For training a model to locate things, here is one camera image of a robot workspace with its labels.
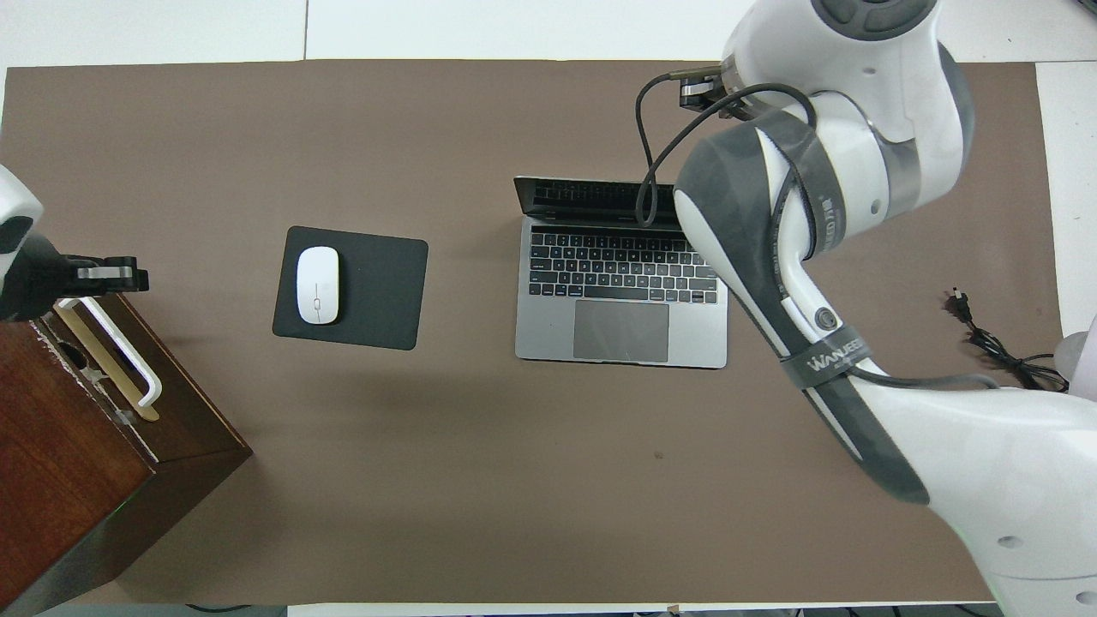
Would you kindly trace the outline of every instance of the wooden box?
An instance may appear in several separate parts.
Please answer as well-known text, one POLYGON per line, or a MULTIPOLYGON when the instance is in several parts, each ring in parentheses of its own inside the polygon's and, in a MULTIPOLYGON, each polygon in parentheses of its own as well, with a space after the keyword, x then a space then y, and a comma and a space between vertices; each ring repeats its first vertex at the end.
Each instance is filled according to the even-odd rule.
POLYGON ((99 303, 162 384, 149 408, 83 305, 0 323, 2 617, 113 580, 251 455, 124 299, 99 303))

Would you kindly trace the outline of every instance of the white table surface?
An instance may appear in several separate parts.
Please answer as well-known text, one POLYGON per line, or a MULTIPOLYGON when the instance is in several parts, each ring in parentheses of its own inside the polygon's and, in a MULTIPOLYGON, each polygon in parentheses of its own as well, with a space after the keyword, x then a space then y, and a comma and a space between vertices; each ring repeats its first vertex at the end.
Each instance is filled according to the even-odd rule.
MULTIPOLYGON (((750 3, 0 0, 0 69, 306 58, 719 60, 727 35, 750 3)), ((1097 284, 1090 273, 1097 262, 1093 242, 1097 214, 1092 205, 1097 160, 1097 15, 1075 0, 949 0, 940 38, 962 63, 1038 63, 1062 328, 1064 334, 1088 329, 1097 314, 1097 284)), ((1049 350, 1055 343, 1048 343, 1049 350)), ((688 598, 666 599, 629 606, 318 605, 294 607, 291 615, 660 610, 688 598)), ((732 607, 746 606, 681 605, 683 610, 732 607)))

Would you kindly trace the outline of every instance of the black mouse pad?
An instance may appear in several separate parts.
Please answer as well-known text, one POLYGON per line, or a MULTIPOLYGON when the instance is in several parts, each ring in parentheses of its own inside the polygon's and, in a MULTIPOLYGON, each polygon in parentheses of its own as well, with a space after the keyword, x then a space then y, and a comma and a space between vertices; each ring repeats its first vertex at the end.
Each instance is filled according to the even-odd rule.
POLYGON ((422 240, 290 227, 272 329, 293 338, 412 349, 426 278, 422 240), (297 312, 297 258, 313 246, 339 254, 339 315, 330 324, 309 324, 297 312))

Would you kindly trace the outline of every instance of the laptop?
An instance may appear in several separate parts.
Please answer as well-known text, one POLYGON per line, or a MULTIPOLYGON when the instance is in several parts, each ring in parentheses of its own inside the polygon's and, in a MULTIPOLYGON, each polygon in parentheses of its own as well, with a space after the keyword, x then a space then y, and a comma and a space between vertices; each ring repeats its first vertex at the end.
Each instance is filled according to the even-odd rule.
POLYGON ((682 234, 672 186, 658 186, 647 228, 634 214, 640 182, 519 176, 514 188, 519 358, 727 363, 728 291, 682 234))

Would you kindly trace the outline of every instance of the computer mouse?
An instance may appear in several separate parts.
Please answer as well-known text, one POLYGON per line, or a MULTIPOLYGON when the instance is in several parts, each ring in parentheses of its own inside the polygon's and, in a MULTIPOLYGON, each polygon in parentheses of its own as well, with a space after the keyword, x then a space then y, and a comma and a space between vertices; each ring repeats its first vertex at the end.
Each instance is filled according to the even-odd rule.
POLYGON ((313 246, 297 258, 297 312, 309 324, 330 324, 339 316, 339 254, 313 246))

